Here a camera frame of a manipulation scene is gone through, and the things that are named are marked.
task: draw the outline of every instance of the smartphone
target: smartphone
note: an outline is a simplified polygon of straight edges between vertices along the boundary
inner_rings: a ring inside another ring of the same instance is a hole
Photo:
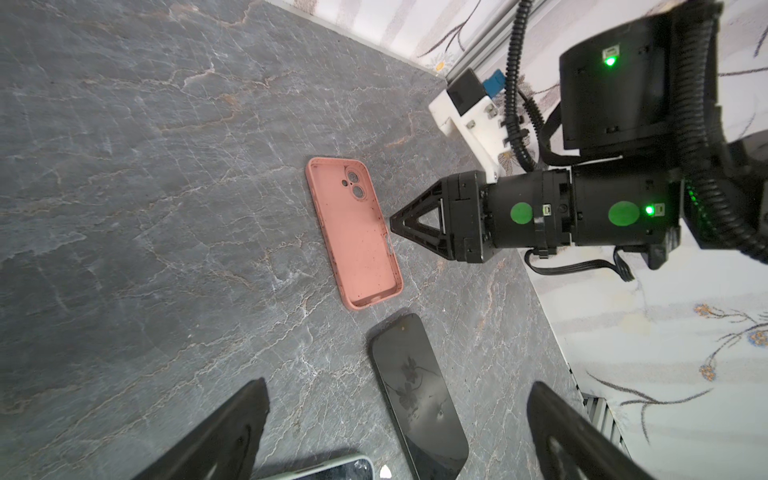
[[[348,455],[264,480],[373,480],[373,464],[365,455]]]
[[[344,305],[361,310],[402,292],[400,267],[366,166],[357,160],[310,160],[312,192]]]
[[[419,316],[388,325],[369,355],[416,480],[454,480],[469,444]]]

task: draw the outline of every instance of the wallpaper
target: wallpaper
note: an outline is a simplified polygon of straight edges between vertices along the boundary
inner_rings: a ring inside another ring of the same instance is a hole
[[[284,0],[353,37],[445,76],[512,0]]]
[[[562,52],[673,3],[559,2],[528,33],[523,88],[550,111],[560,100]],[[768,2],[725,2],[719,96],[729,141],[768,129],[767,36]],[[537,263],[609,260],[612,250],[569,247]],[[657,271],[637,254],[622,256],[637,277],[631,283],[605,269],[529,271],[579,387],[607,399],[633,460],[655,478],[765,478],[768,266],[738,252],[702,251],[685,228],[681,247]]]

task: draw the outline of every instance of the green circular sticker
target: green circular sticker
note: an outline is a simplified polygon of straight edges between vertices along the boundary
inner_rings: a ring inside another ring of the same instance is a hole
[[[617,227],[628,227],[638,218],[640,218],[640,208],[626,200],[616,202],[608,211],[608,219]]]
[[[509,216],[512,218],[513,222],[525,225],[533,219],[533,209],[531,208],[531,205],[525,202],[520,202],[512,207]]]

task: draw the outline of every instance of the marble countertop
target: marble countertop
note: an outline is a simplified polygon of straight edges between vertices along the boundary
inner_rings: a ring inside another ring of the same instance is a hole
[[[437,78],[275,6],[2,6],[4,478],[131,478],[248,380],[254,477],[344,452],[408,478],[366,332],[418,313],[470,445],[461,478],[537,478],[540,379],[580,396],[515,251],[483,265],[393,238],[405,289],[342,305],[304,177],[368,166],[385,215],[475,168]]]

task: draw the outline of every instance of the phone screen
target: phone screen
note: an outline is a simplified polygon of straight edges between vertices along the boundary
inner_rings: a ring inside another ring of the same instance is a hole
[[[299,471],[296,474],[296,480],[373,480],[373,467],[367,460],[360,458],[319,472],[301,475]]]
[[[376,336],[371,357],[416,478],[456,478],[469,445],[419,316],[402,316]]]

